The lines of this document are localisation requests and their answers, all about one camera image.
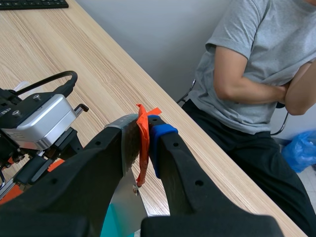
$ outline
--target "hand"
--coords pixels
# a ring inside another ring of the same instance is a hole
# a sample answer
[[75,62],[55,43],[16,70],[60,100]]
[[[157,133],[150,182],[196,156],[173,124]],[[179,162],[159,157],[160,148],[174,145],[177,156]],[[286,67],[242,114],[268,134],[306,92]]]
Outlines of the hand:
[[279,89],[281,92],[280,99],[278,100],[279,103],[285,105],[285,96],[286,96],[288,88],[290,87],[290,84],[291,84],[291,82],[288,82],[287,84],[279,86]]

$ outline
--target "person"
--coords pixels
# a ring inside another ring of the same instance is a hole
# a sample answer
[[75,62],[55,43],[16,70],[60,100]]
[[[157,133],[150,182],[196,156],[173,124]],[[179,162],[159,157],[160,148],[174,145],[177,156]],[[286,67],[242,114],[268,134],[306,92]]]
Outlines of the person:
[[310,237],[307,192],[270,136],[277,102],[316,102],[316,0],[233,0],[206,43],[183,109]]

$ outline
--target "chair leg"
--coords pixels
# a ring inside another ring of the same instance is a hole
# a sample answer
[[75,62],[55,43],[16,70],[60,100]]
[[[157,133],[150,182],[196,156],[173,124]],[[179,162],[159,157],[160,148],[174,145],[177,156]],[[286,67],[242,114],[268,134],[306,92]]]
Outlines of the chair leg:
[[284,122],[283,122],[283,124],[282,124],[282,127],[281,127],[281,128],[279,129],[279,131],[277,131],[276,133],[272,133],[271,136],[278,135],[278,134],[280,134],[280,133],[284,130],[285,125],[286,125],[286,122],[287,122],[288,115],[289,115],[289,113],[287,112],[287,113],[286,113],[286,116],[285,116],[285,119],[284,119]]
[[190,93],[190,91],[193,89],[193,87],[194,87],[196,81],[197,81],[197,80],[195,80],[195,79],[193,80],[192,85],[191,85],[189,91],[188,91],[184,96],[182,96],[180,100],[177,101],[177,104],[179,104],[181,101],[184,101],[184,102],[185,102],[184,99],[188,96],[188,94]]

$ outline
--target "black pants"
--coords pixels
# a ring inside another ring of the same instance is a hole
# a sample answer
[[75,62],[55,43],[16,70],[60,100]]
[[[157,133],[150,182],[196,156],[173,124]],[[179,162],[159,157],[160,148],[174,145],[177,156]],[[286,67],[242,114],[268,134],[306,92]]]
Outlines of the black pants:
[[306,190],[269,132],[254,135],[229,128],[189,100],[184,111],[304,231],[316,237],[316,216]]

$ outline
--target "wooden table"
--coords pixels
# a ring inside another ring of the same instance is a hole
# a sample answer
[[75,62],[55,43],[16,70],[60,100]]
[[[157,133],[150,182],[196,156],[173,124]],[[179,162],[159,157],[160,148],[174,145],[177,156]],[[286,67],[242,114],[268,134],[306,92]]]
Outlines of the wooden table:
[[[287,237],[305,236],[74,0],[68,3],[69,9],[0,12],[2,88],[76,71],[79,80],[69,101],[73,107],[85,103],[90,108],[73,124],[83,144],[105,124],[136,113],[136,103],[148,110],[159,107],[162,118],[179,129],[201,167],[230,200],[252,213],[274,216]],[[44,89],[59,84],[52,82]],[[152,167],[141,195],[149,215],[168,214]]]

